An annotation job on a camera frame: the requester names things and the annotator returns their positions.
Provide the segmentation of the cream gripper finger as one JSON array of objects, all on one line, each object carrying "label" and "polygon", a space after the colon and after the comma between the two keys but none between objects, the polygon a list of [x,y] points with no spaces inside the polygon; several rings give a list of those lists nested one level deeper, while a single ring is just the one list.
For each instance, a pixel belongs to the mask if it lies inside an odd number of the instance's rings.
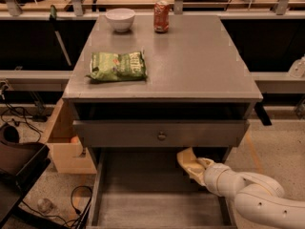
[{"label": "cream gripper finger", "polygon": [[187,169],[189,172],[189,176],[191,179],[195,180],[199,185],[205,186],[206,183],[204,181],[204,173],[205,169],[204,168],[193,168],[190,167]]}]

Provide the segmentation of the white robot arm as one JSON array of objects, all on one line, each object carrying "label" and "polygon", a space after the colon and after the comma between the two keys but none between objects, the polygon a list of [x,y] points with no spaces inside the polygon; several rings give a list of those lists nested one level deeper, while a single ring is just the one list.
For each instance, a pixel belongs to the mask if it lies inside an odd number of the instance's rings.
[{"label": "white robot arm", "polygon": [[279,229],[305,229],[304,202],[284,198],[283,187],[270,177],[235,172],[207,158],[193,160],[186,171],[209,192],[231,200],[244,219]]}]

